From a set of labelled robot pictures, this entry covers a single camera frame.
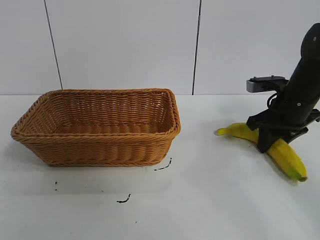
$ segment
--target wicker basket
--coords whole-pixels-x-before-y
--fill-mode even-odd
[[[11,136],[51,166],[147,166],[180,132],[168,89],[57,90],[42,95]]]

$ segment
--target black mark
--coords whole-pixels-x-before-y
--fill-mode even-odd
[[[120,204],[126,203],[126,202],[128,202],[130,196],[131,196],[131,194],[128,195],[128,198],[126,200],[124,200],[124,201],[116,201],[116,202],[120,203]]]
[[[167,167],[170,166],[171,161],[172,161],[172,157],[170,157],[170,161],[169,161],[169,164],[168,164],[167,166],[161,167],[161,168],[159,168],[159,169],[155,169],[155,171],[162,170],[162,169],[166,169]]]

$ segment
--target basket rim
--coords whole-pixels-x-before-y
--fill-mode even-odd
[[[68,93],[96,93],[96,94],[130,94],[130,93],[168,93],[169,95],[169,102],[170,102],[170,111],[172,117],[172,127],[165,132],[157,132],[157,133],[97,133],[97,134],[90,134],[90,133],[33,133],[33,134],[26,134],[20,131],[22,127],[28,124],[28,121],[32,118],[34,112],[40,107],[41,103],[47,101],[48,97],[55,95],[55,94],[68,94]],[[142,88],[142,89],[58,89],[49,91],[43,95],[41,95],[37,101],[33,103],[33,105],[27,110],[27,112],[17,121],[17,123],[11,129],[11,136],[13,139],[19,142],[39,142],[41,140],[128,140],[131,141],[134,138],[136,141],[144,141],[161,139],[173,139],[175,136],[179,134],[181,131],[181,124],[180,118],[178,113],[178,107],[176,103],[176,98],[173,92],[167,88]]]

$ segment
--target white wall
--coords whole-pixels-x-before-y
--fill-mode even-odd
[[[199,0],[46,0],[62,84],[191,94]],[[202,0],[195,94],[289,78],[319,0]],[[43,0],[0,2],[0,94],[60,88]]]
[[[253,76],[290,78],[319,0],[202,0],[195,94],[247,94]]]
[[[0,1],[0,94],[60,88],[43,0]]]
[[[191,94],[199,0],[47,0],[64,89]]]

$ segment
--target black line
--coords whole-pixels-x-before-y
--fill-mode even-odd
[[[120,204],[126,203],[126,202],[128,202],[130,196],[131,196],[131,193],[128,195],[128,198],[126,200],[124,200],[124,201],[116,201],[116,202],[120,203]]]
[[[162,170],[162,169],[166,169],[167,167],[169,167],[169,166],[170,166],[171,161],[172,161],[172,157],[170,157],[170,161],[169,161],[169,164],[168,164],[167,166],[164,166],[164,167],[161,167],[161,168],[155,169],[155,171]]]
[[[43,0],[43,2],[44,2],[45,13],[46,13],[46,19],[48,20],[48,26],[49,26],[50,36],[51,36],[51,42],[52,42],[52,47],[53,47],[54,58],[55,58],[55,64],[56,64],[56,68],[58,70],[58,75],[59,75],[59,80],[60,80],[60,86],[61,86],[61,89],[64,89],[62,87],[62,81],[61,81],[61,75],[60,75],[60,70],[59,70],[59,64],[58,64],[58,59],[57,59],[57,54],[56,54],[54,38],[52,37],[52,30],[51,30],[51,25],[50,25],[50,20],[49,20],[47,3],[46,3],[46,0]]]
[[[193,82],[192,82],[192,95],[195,94],[195,79],[196,79],[196,67],[197,67],[197,56],[198,56],[198,41],[199,41],[199,30],[200,30],[200,20],[201,20],[201,5],[202,5],[202,0],[200,0],[200,2],[199,2],[198,26],[197,26],[197,30],[196,30],[194,67],[193,67]]]

